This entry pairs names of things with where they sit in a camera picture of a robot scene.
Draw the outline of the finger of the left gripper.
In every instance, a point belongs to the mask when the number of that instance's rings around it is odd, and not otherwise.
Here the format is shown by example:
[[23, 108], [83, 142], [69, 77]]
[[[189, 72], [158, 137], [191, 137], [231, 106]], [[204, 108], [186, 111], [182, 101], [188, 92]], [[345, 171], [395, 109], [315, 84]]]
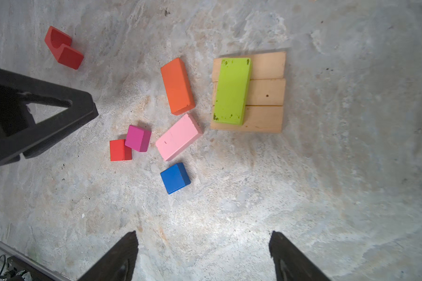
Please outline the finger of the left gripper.
[[[62, 112], [37, 123], [28, 104]], [[0, 166], [39, 156], [97, 116], [88, 92], [0, 69]]]

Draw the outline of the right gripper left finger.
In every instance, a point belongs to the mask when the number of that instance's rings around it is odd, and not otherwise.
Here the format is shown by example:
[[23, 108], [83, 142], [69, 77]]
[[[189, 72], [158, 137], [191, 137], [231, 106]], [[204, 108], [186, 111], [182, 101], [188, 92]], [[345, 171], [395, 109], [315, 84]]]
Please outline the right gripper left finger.
[[137, 255], [136, 231], [128, 232], [78, 281], [131, 281]]

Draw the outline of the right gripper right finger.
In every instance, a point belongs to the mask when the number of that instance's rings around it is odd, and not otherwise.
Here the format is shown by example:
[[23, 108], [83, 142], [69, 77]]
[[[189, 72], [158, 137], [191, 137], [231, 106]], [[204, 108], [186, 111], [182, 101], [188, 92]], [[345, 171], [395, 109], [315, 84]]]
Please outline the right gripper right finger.
[[285, 235], [273, 231], [268, 244], [278, 281], [330, 281]]

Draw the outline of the red arch wood block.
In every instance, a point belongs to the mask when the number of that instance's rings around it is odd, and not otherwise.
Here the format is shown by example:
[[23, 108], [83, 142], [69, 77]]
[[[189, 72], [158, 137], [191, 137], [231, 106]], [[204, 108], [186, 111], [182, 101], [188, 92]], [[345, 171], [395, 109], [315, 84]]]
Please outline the red arch wood block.
[[58, 63], [74, 70], [79, 69], [84, 55], [71, 47], [72, 38], [69, 35], [50, 26], [45, 36], [45, 43]]

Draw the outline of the pink wood block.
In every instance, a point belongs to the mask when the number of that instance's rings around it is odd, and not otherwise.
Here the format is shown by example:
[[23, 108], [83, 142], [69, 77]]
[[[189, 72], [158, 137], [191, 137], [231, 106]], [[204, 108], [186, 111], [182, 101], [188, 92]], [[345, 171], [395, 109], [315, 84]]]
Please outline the pink wood block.
[[203, 135], [203, 131], [194, 117], [186, 113], [169, 130], [167, 130], [155, 145], [164, 161], [170, 161], [183, 152]]

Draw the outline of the natural wood block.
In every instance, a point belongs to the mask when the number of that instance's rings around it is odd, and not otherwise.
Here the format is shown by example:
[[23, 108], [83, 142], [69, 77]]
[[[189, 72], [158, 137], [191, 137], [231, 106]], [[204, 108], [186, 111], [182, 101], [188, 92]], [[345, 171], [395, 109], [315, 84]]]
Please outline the natural wood block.
[[227, 56], [213, 60], [212, 81], [218, 82], [223, 59], [250, 58], [252, 72], [250, 80], [280, 79], [284, 77], [287, 52], [259, 53], [247, 56]]
[[218, 82], [213, 83], [213, 105], [220, 103], [220, 97], [224, 100], [234, 101], [234, 92], [239, 97], [243, 90], [247, 91], [246, 106], [283, 106], [286, 92], [286, 79], [267, 79], [236, 82], [236, 85], [225, 84], [222, 88]]
[[283, 106], [246, 106], [243, 125], [221, 124], [211, 121], [211, 129], [221, 131], [281, 133]]

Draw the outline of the lime green wood block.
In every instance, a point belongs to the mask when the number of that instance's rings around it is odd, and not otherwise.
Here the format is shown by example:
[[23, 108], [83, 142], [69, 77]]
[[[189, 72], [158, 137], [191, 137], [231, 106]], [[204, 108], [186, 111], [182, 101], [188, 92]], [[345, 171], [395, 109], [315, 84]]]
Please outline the lime green wood block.
[[251, 75], [251, 58], [222, 59], [213, 110], [215, 122], [237, 126], [243, 124]]

